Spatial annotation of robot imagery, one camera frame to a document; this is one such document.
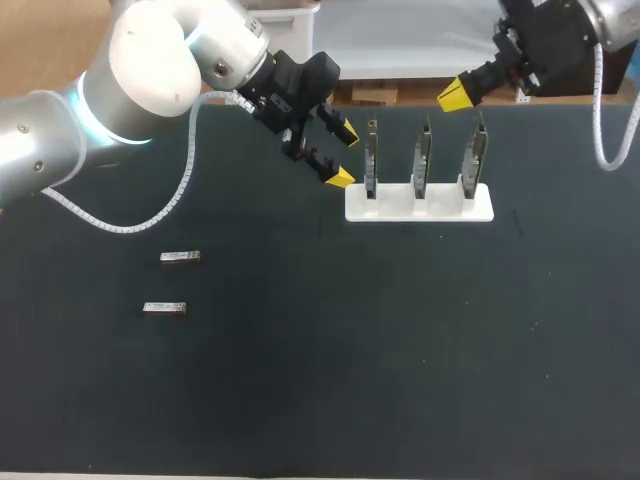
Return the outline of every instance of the small metal bar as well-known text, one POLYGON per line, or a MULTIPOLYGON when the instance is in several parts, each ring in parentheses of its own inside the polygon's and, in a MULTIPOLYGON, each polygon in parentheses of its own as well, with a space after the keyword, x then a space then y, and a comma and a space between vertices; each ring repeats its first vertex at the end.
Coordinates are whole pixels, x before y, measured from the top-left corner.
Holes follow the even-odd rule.
POLYGON ((375 200, 378 189, 378 121, 371 120, 367 126, 365 142, 364 184, 367 199, 375 200))
POLYGON ((473 137, 467 144, 467 150, 462 162, 462 190, 467 200, 473 200, 476 196, 476 189, 480 181, 482 166, 484 164, 487 146, 489 144, 489 134, 484 123, 482 113, 473 137))
POLYGON ((413 158, 413 188, 417 200, 425 199, 431 164, 431 144, 431 122, 427 118, 427 123, 422 127, 420 138, 416 143, 413 158))

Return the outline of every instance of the black mat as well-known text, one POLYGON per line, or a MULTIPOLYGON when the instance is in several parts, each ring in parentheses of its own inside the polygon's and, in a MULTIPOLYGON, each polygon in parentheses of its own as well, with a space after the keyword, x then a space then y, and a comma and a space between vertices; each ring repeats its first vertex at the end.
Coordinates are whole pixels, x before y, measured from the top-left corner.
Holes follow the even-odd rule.
MULTIPOLYGON (((425 113, 351 112, 361 132, 379 120, 381 181, 408 180, 425 113)), ((432 178, 453 180, 472 113, 430 113, 432 178)), ((44 197, 6 210, 0 471, 640 475, 639 150, 605 174, 589 108, 484 113, 488 225, 348 224, 339 190, 222 107, 153 230, 102 233, 44 197), (159 265, 190 249, 203 264, 159 265)), ((627 114, 604 113, 610 150, 627 114)), ((64 192, 145 220, 185 148, 183 128, 64 192)), ((345 157, 359 178, 362 148, 345 157)))

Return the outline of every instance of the white stand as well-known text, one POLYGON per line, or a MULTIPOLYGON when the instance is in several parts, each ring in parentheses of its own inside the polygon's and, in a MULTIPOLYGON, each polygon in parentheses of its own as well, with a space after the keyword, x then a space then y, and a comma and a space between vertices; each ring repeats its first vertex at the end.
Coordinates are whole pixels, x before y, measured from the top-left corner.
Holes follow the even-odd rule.
POLYGON ((345 217, 349 222, 491 222, 493 205, 489 187, 479 184, 476 198, 464 198, 458 183, 427 184, 424 200, 415 198, 411 183, 379 183, 377 199, 367 200, 364 184, 349 185, 345 217))

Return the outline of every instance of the white robotic arm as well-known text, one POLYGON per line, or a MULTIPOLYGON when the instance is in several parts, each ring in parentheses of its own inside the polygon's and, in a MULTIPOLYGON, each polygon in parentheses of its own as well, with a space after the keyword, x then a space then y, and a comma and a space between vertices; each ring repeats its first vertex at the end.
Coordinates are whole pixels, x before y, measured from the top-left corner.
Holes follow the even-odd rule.
POLYGON ((84 168, 114 163, 122 151, 151 141, 194 105, 202 80, 218 92, 244 87, 243 95, 258 107, 255 117, 274 133, 288 131, 291 138, 293 130, 295 138, 299 131, 298 142, 286 143, 285 153, 322 170, 326 183, 348 180, 339 165, 307 159, 303 150, 304 123, 313 109, 344 143, 355 143, 349 141, 348 122, 324 107, 339 78, 339 68, 325 54, 304 66, 284 52, 272 56, 267 32, 236 0, 111 3, 109 33, 78 80, 58 92, 36 91, 0 103, 0 208, 84 168), (324 81, 305 83, 305 75, 324 81))

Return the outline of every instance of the white cable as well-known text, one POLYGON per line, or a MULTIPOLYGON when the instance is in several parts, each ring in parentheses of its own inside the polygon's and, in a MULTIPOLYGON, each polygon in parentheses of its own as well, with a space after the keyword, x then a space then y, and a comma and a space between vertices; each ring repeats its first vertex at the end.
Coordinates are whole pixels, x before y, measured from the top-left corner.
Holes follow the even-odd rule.
POLYGON ((599 44, 595 48, 595 58, 596 74, 593 87, 593 143, 596 149, 596 159, 598 160, 598 165, 600 165, 600 167, 607 172, 613 172, 614 170, 617 170, 622 166, 624 161, 627 159, 627 156, 629 155, 629 150, 631 149, 631 144, 633 143, 633 138, 636 134, 636 129, 638 128, 638 121, 640 121, 640 94, 638 94, 638 98, 633 105, 633 110, 631 110, 631 116, 629 118, 629 123, 627 124, 627 130, 624 132, 624 138, 622 140, 622 144, 620 145, 618 155, 613 160, 613 162, 609 163, 604 153, 604 146, 602 145, 601 111, 604 56, 602 53, 602 46, 599 44))
POLYGON ((109 223, 98 220, 96 217, 85 212, 76 204, 68 200, 64 195, 58 193, 52 188, 47 188, 43 190, 42 193, 58 202, 64 208, 71 211, 72 213, 83 219, 85 222, 88 222, 94 227, 100 228, 101 230, 105 230, 107 232, 126 235, 142 232, 156 225, 158 222, 164 219, 164 217, 166 217, 169 212, 171 212, 171 210, 173 210, 173 208, 178 204, 178 202, 182 198, 182 195, 184 194, 185 189, 187 188, 187 185, 189 184, 196 156, 196 123, 198 120, 198 111, 200 110, 202 104, 211 98, 224 98, 227 101, 232 101, 236 105, 242 107, 249 114, 253 114, 253 111, 255 110, 255 107, 250 102, 248 102, 244 97, 242 97, 242 95, 235 91, 233 93, 207 92, 200 95, 198 100, 196 100, 196 102, 194 103, 193 107, 191 107, 191 115, 189 117, 189 148, 187 150, 187 164, 185 166, 182 179, 180 180, 180 184, 178 185, 178 189, 176 190, 176 193, 173 194, 173 197, 171 197, 171 200, 169 200, 169 203, 167 203, 167 205, 162 210, 160 210, 155 216, 153 216, 146 222, 140 223, 138 225, 133 225, 131 227, 118 227, 116 225, 111 225, 109 223))

